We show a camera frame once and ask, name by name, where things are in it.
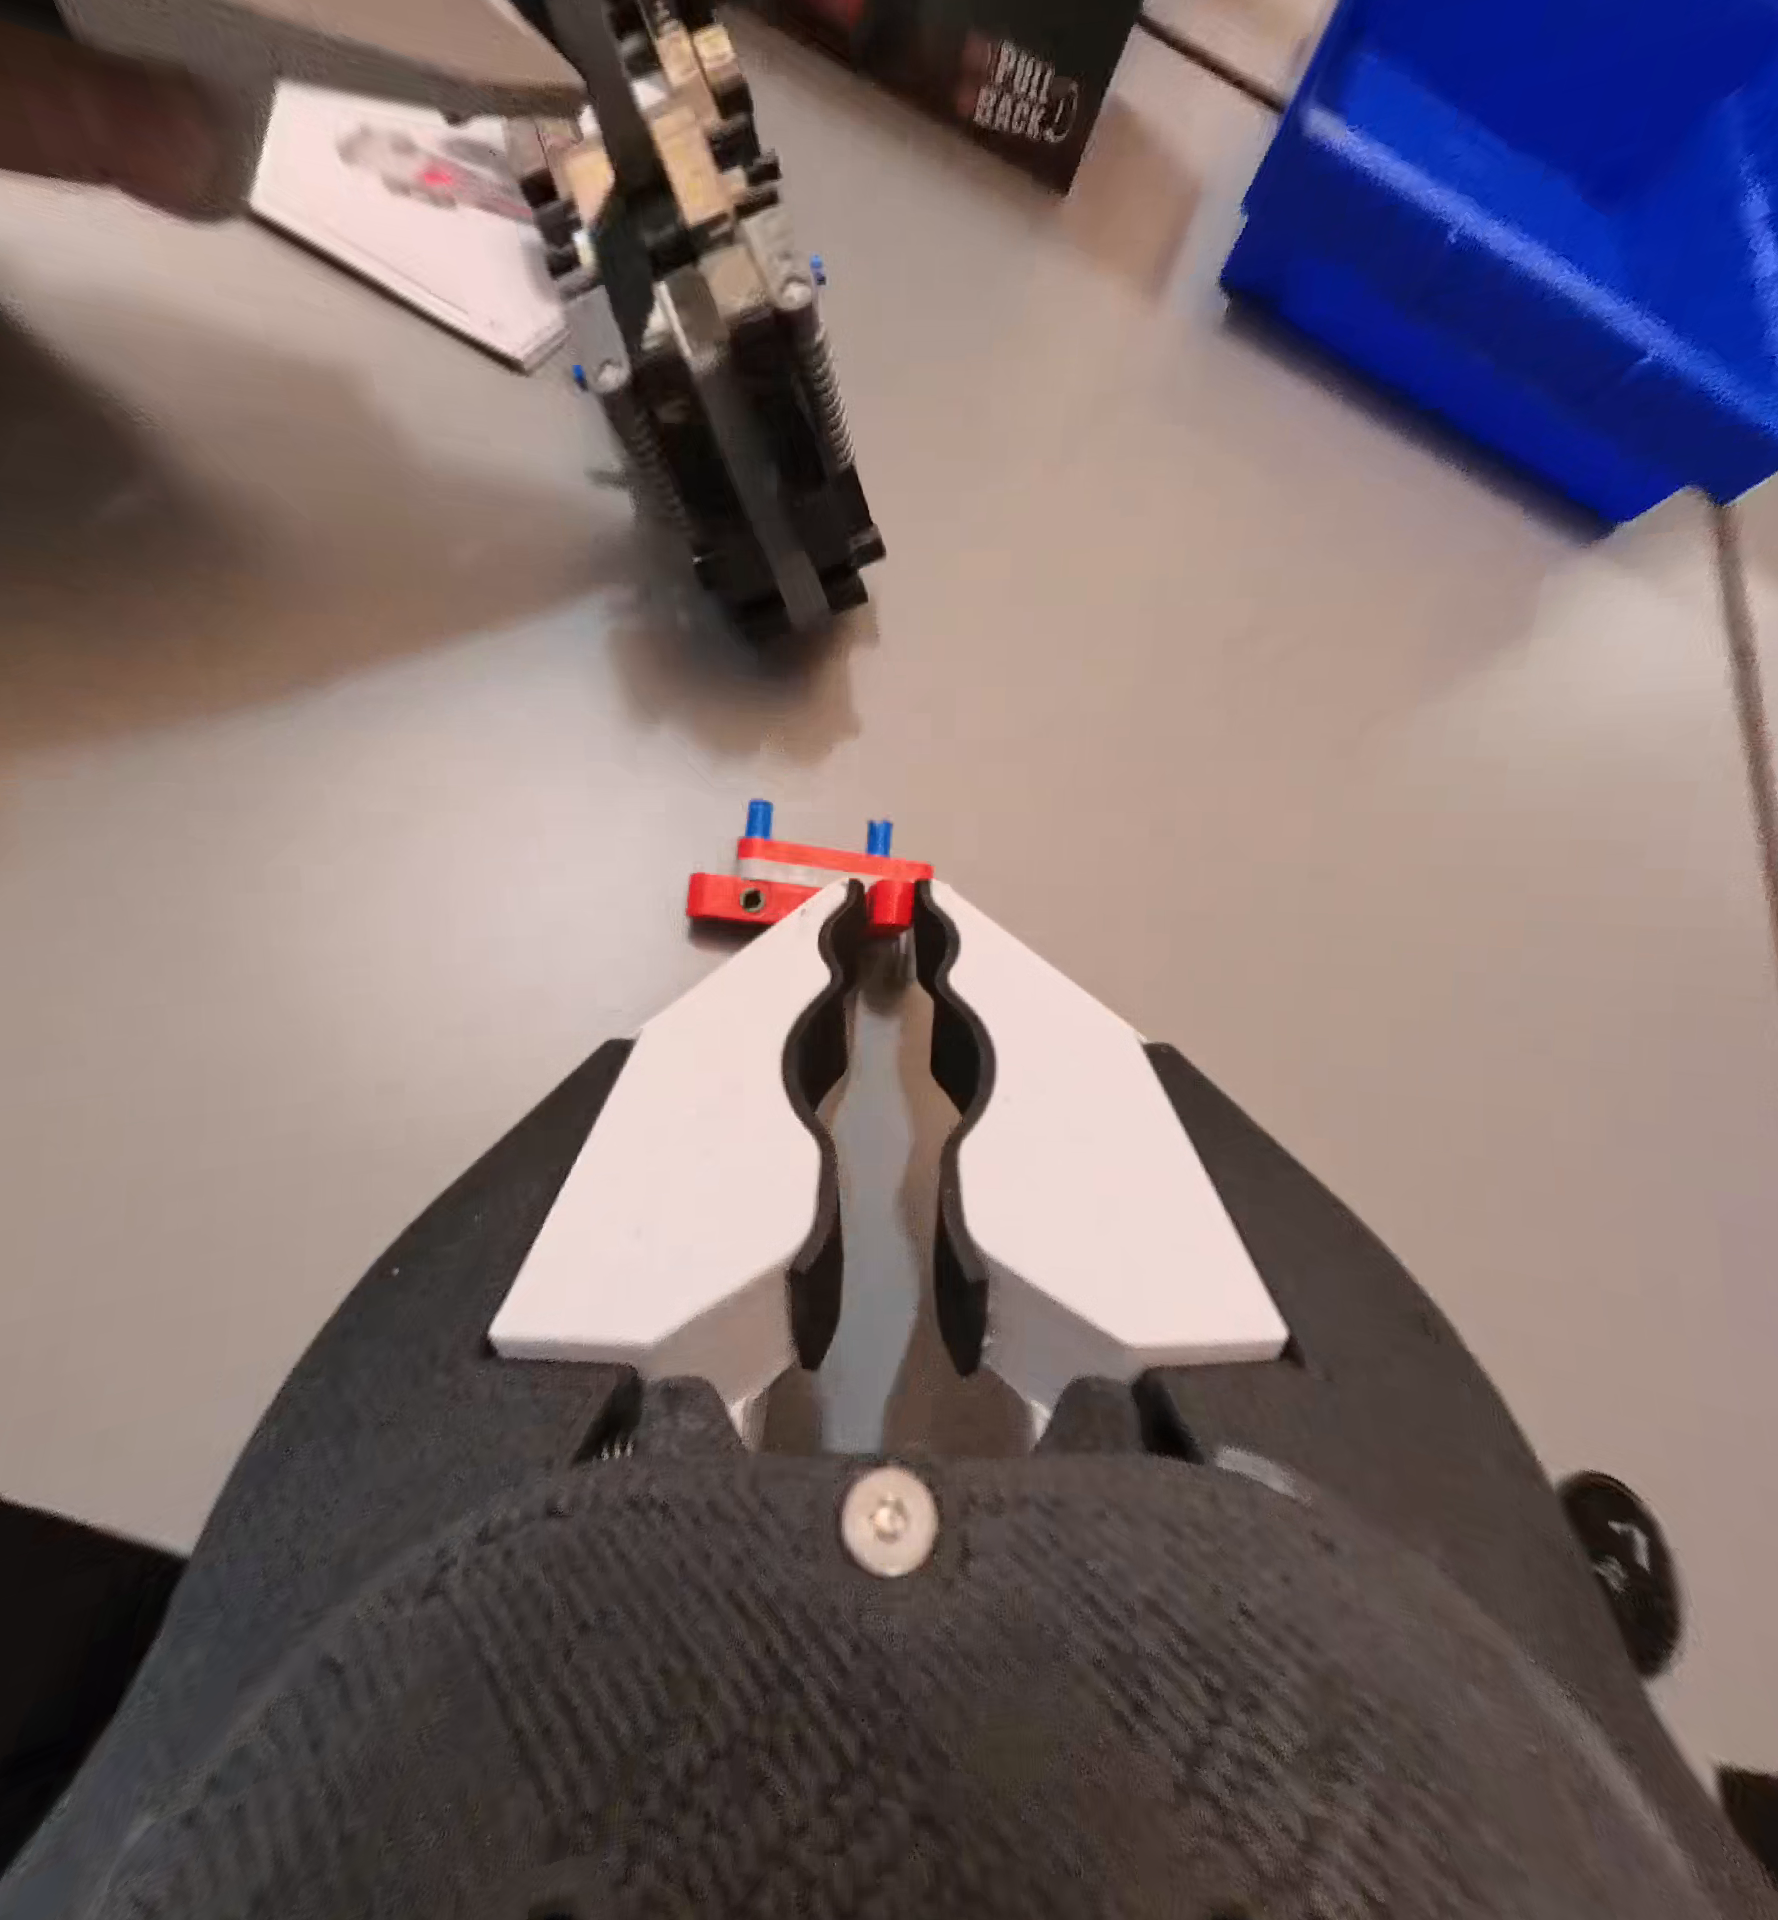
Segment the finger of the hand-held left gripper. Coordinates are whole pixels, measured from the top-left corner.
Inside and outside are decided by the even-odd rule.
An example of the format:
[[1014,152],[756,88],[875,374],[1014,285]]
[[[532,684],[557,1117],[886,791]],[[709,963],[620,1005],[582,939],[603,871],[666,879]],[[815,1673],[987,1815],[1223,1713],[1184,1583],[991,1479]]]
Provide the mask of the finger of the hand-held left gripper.
[[505,2],[59,2],[72,35],[264,108],[306,85],[451,115],[575,113],[588,88]]

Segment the black toy chassis assembly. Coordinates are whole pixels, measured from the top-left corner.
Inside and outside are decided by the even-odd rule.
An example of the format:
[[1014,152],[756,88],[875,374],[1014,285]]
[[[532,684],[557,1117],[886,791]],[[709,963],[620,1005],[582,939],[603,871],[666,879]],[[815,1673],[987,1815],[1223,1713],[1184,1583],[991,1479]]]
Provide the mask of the black toy chassis assembly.
[[569,117],[513,119],[508,158],[565,316],[576,386],[635,504],[754,648],[869,598],[886,543],[824,324],[822,268],[715,5],[517,5],[569,67]]

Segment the person's left hand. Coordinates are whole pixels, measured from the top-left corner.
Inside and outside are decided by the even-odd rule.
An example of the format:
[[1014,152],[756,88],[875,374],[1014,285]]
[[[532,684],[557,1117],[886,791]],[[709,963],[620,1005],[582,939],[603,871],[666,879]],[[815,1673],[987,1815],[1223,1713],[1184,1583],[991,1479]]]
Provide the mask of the person's left hand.
[[214,224],[253,162],[241,111],[199,81],[0,18],[0,173]]

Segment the black toy set box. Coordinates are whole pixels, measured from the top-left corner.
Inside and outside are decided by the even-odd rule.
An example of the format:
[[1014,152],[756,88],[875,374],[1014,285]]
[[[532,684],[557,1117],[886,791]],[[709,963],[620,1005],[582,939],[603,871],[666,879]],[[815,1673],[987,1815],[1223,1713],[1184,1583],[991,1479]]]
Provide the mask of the black toy set box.
[[754,12],[1066,195],[1139,2],[759,2]]

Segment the blue plastic bin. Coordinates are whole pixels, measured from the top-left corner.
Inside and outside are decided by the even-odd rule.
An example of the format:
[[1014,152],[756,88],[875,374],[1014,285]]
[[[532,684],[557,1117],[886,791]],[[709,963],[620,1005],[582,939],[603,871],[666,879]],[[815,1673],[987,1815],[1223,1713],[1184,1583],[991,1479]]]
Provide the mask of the blue plastic bin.
[[1351,2],[1221,285],[1611,522],[1778,472],[1778,2]]

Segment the grey desk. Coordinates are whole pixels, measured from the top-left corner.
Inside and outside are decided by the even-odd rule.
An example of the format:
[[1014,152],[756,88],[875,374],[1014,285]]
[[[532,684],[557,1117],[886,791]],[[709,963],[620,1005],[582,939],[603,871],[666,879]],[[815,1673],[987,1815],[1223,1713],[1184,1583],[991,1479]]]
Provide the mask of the grey desk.
[[1711,512],[1595,539],[1223,321],[1262,109],[1045,197],[741,16],[888,539],[797,668],[594,408],[264,227],[0,174],[0,1497],[187,1549],[334,1306],[866,818],[1174,1044],[1658,1513],[1778,1774],[1778,957]]

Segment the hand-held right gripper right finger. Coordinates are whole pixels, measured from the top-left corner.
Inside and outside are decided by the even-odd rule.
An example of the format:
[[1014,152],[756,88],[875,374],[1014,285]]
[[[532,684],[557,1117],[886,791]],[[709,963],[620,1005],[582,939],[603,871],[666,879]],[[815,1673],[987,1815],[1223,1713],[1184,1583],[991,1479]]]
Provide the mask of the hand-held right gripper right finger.
[[1149,1044],[960,890],[917,891],[943,1143],[932,1297],[958,1372],[1041,1436],[1082,1379],[1284,1359],[1290,1332]]

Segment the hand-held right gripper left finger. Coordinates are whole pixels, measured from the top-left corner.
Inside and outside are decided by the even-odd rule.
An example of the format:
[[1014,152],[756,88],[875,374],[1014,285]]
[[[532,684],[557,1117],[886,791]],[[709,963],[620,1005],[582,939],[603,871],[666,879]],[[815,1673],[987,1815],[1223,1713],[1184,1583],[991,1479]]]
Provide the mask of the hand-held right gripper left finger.
[[844,1295],[836,1149],[869,925],[859,882],[811,894],[631,1040],[492,1318],[506,1362],[704,1379],[738,1438],[828,1354]]

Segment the white instruction booklet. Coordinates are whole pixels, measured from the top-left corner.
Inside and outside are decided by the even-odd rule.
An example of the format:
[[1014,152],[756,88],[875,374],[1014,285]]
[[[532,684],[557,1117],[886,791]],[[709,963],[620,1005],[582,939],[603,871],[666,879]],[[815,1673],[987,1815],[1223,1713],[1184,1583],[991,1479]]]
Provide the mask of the white instruction booklet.
[[508,367],[538,372],[565,343],[500,119],[282,85],[248,208]]

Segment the red toy beam assembly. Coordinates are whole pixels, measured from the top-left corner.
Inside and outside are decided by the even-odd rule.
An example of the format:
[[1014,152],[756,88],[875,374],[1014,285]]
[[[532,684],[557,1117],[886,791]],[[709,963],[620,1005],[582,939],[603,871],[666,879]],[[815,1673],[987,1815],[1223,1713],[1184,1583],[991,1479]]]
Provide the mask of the red toy beam assembly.
[[860,847],[831,847],[780,835],[775,803],[752,799],[732,866],[689,877],[685,919],[696,929],[759,933],[815,894],[855,884],[865,895],[865,935],[889,944],[911,930],[917,890],[932,879],[930,864],[898,854],[889,821],[872,821]]

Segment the person's black clothed torso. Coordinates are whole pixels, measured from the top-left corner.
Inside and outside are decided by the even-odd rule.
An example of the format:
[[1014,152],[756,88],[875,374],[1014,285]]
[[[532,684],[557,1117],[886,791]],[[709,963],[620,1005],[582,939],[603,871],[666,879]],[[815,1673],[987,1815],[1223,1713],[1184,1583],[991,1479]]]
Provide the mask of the person's black clothed torso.
[[109,1726],[185,1565],[0,1498],[0,1877]]

